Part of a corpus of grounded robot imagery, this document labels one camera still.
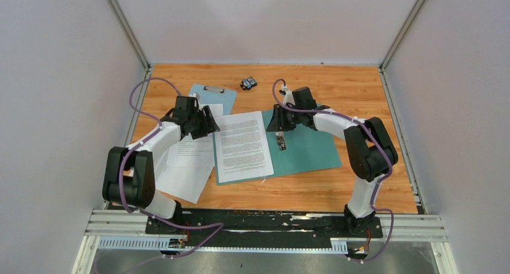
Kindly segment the printed text paper sheet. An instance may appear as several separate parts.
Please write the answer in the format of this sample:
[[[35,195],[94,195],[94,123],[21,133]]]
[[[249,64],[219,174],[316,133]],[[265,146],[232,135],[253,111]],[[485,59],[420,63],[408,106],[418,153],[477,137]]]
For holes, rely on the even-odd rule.
[[[257,180],[274,174],[260,111],[223,115],[214,133],[218,185]]]

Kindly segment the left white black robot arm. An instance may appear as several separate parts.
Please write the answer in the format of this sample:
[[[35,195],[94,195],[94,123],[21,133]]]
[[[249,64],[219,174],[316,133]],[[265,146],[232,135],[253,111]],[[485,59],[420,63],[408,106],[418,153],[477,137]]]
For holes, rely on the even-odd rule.
[[[170,234],[179,233],[184,217],[180,204],[157,192],[156,179],[162,174],[171,146],[183,138],[199,139],[219,131],[208,105],[202,106],[198,94],[177,96],[156,127],[139,141],[126,147],[112,147],[107,156],[102,197],[125,206],[159,216],[161,226]]]

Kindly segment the green file folder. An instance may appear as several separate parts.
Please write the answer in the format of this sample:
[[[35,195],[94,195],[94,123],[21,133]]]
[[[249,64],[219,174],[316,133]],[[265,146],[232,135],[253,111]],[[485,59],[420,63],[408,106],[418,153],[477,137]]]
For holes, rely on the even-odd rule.
[[[261,111],[264,127],[269,124],[271,111]],[[299,125],[284,134],[286,149],[281,150],[275,133],[267,132],[274,174],[265,178],[281,177],[302,172],[340,168],[342,162],[331,134]]]

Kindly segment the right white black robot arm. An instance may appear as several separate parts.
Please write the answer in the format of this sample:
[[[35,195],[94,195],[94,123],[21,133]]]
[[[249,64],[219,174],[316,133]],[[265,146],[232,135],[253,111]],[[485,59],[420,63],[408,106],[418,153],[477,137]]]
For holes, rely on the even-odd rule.
[[[359,236],[375,217],[375,200],[382,181],[393,172],[398,154],[384,123],[378,117],[350,117],[325,105],[318,105],[309,87],[290,90],[283,84],[274,90],[275,105],[267,132],[275,135],[284,151],[284,133],[303,125],[344,140],[351,169],[356,175],[354,190],[344,209],[343,227]]]

